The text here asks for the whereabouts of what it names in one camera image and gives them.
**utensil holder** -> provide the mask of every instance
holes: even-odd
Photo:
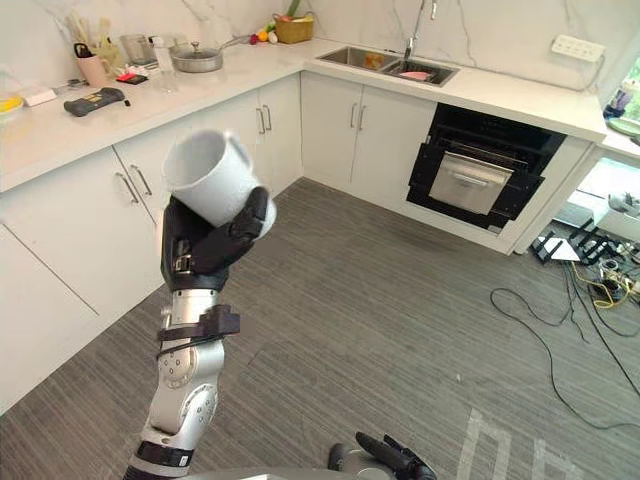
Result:
[[[92,87],[106,87],[109,85],[107,70],[109,63],[98,55],[87,58],[76,58],[78,67]]]

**small box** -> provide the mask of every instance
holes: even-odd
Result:
[[[41,86],[25,88],[19,93],[24,99],[24,103],[29,107],[33,107],[34,105],[39,105],[56,98],[56,94],[53,90]]]

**white container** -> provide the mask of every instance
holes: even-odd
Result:
[[[260,186],[249,152],[229,132],[203,130],[175,145],[162,166],[169,190],[211,225],[233,220],[251,191]],[[269,198],[260,237],[273,226],[276,206]]]
[[[151,40],[153,41],[153,51],[158,59],[162,88],[167,92],[175,92],[178,90],[178,85],[169,48],[167,48],[164,38],[160,36],[153,37]]]

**yellow cable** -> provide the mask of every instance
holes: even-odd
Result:
[[[586,278],[582,278],[580,276],[580,274],[578,273],[578,269],[576,268],[576,264],[575,262],[571,262],[571,266],[573,267],[573,272],[576,274],[576,278],[578,280],[581,280],[585,283],[588,283],[589,285],[594,285],[596,287],[600,287],[602,288],[605,293],[607,294],[607,298],[609,299],[608,302],[604,301],[604,300],[594,300],[593,301],[593,305],[596,308],[613,308],[613,307],[617,307],[618,305],[620,305],[621,303],[623,303],[627,297],[629,296],[629,287],[627,287],[626,284],[624,283],[620,283],[617,280],[613,280],[611,279],[611,281],[616,282],[618,285],[622,285],[622,288],[624,288],[624,297],[622,297],[620,300],[618,300],[617,302],[613,301],[613,298],[611,298],[611,294],[609,293],[609,289],[607,287],[605,287],[602,283],[598,283],[598,282],[592,282],[591,280],[587,280]]]

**sink basin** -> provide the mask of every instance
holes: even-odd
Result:
[[[428,83],[438,87],[449,81],[457,71],[456,69],[433,63],[403,59],[397,60],[381,69],[381,72],[386,75],[411,80],[412,82]]]
[[[394,55],[374,52],[370,50],[361,50],[359,48],[345,47],[331,52],[327,55],[318,57],[320,60],[327,62],[340,63],[351,67],[364,68],[366,70],[377,71],[398,60]]]
[[[412,82],[428,83],[441,87],[453,77],[455,68],[443,67],[434,63],[404,60],[396,55],[362,50],[360,48],[345,47],[328,53],[319,60],[339,63],[349,67],[362,68],[372,72],[391,75],[393,77],[411,80]]]

